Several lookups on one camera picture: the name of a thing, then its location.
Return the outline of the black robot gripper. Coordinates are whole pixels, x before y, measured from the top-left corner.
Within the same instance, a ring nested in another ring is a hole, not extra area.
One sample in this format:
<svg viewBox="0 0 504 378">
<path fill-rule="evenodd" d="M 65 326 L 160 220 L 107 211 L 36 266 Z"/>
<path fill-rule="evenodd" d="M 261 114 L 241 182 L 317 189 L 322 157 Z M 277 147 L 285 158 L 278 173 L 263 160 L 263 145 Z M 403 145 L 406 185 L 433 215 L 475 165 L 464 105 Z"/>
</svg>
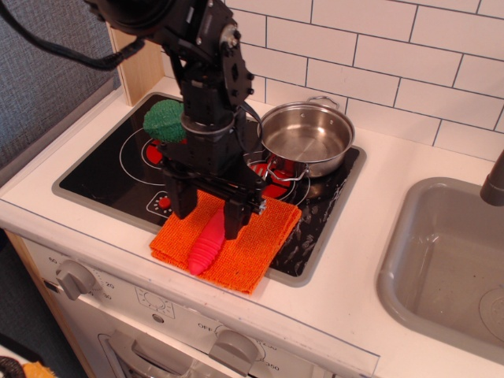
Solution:
<svg viewBox="0 0 504 378">
<path fill-rule="evenodd" d="M 246 164 L 259 151 L 256 124 L 229 124 L 218 131 L 185 130 L 180 143 L 160 142 L 165 189 L 181 220 L 197 206 L 198 192 L 224 200 L 224 236 L 236 239 L 251 214 L 265 210 L 265 181 Z"/>
</svg>

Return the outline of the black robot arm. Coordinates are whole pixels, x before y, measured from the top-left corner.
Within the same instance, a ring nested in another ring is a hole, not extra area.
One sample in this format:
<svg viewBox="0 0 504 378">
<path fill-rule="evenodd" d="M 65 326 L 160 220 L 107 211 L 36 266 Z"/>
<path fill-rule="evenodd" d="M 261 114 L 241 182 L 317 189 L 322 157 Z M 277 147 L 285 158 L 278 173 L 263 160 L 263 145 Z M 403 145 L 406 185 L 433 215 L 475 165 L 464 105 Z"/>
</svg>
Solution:
<svg viewBox="0 0 504 378">
<path fill-rule="evenodd" d="M 198 204 L 198 191 L 224 200 L 226 239 L 236 239 L 253 213 L 265 208 L 265 182 L 246 165 L 259 138 L 247 131 L 253 74 L 241 35 L 222 1 L 89 1 L 112 28 L 156 43 L 170 58 L 183 99 L 185 143 L 163 141 L 166 191 L 180 219 Z"/>
</svg>

